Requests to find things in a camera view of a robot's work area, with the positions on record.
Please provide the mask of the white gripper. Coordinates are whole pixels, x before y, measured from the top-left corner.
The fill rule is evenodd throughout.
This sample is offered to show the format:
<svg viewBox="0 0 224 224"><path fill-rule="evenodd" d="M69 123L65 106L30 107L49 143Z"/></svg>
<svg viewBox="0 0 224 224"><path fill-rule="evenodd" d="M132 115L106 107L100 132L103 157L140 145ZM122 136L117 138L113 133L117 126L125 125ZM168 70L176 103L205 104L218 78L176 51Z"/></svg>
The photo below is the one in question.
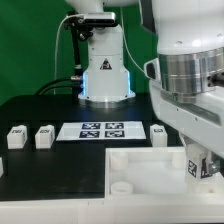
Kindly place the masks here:
<svg viewBox="0 0 224 224"><path fill-rule="evenodd" d="M224 158L224 88L197 94L194 104L173 100L156 81L151 80L149 88L157 118L210 150L206 158L207 171L218 173L220 157Z"/></svg>

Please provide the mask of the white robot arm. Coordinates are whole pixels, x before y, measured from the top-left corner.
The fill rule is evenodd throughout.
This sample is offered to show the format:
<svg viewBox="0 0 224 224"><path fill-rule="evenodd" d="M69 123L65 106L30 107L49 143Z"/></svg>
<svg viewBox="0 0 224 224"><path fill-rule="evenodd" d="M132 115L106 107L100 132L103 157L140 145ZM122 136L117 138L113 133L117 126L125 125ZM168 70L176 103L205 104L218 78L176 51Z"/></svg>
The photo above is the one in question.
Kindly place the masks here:
<svg viewBox="0 0 224 224"><path fill-rule="evenodd" d="M224 0L65 0L90 29L89 65L79 99L95 105L133 98L121 26L106 7L138 3L158 37L149 90L157 118L224 159Z"/></svg>

